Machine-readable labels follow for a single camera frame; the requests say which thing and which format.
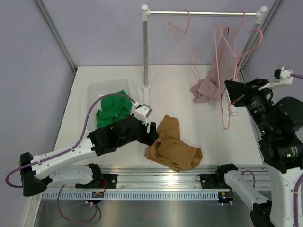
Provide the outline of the green tank top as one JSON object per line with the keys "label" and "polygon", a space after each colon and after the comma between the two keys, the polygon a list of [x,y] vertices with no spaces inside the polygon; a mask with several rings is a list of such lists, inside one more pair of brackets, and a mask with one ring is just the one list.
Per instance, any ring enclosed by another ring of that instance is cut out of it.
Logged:
{"label": "green tank top", "polygon": [[124,96],[109,96],[101,100],[96,113],[97,128],[103,128],[130,115],[132,102]]}

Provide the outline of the brown tank top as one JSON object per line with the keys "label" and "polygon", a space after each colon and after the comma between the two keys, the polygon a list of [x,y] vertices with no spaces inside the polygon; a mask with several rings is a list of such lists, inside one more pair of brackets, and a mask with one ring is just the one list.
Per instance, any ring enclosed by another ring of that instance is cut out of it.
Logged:
{"label": "brown tank top", "polygon": [[167,166],[176,172],[199,166],[203,157],[202,151],[181,140],[177,118],[165,115],[157,128],[157,133],[159,137],[144,154],[148,160]]}

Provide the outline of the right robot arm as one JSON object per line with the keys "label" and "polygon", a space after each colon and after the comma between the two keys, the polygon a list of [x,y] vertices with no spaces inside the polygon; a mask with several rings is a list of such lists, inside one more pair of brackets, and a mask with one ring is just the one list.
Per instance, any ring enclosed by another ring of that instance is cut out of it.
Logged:
{"label": "right robot arm", "polygon": [[269,172],[271,198],[261,195],[243,179],[234,164],[217,167],[215,183],[230,187],[250,210],[256,227],[298,227],[299,198],[303,183],[303,144],[296,132],[303,125],[303,104],[294,97],[272,103],[273,92],[266,79],[242,83],[225,82],[231,104],[245,107],[257,125],[260,151]]}

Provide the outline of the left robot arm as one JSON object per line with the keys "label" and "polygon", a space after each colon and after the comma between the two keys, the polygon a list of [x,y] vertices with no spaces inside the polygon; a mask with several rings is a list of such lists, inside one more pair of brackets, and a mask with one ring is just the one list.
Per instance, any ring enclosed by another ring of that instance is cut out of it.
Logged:
{"label": "left robot arm", "polygon": [[62,167],[115,152],[133,141],[151,146],[158,137],[155,122],[144,124],[134,116],[128,116],[103,128],[97,128],[71,148],[40,156],[23,153],[19,158],[23,195],[29,197],[44,192],[54,182],[51,174]]}

